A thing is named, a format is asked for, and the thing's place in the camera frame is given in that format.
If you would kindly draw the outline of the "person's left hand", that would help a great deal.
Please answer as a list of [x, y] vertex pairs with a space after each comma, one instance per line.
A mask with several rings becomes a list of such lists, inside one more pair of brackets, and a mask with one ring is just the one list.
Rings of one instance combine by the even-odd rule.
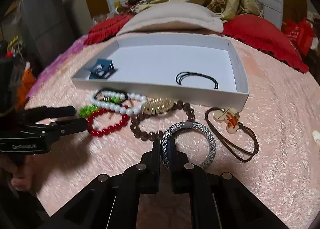
[[12, 174], [10, 183], [17, 191], [29, 191], [32, 188], [33, 165], [33, 155], [27, 155], [21, 167], [17, 167], [7, 156], [1, 154], [1, 168]]

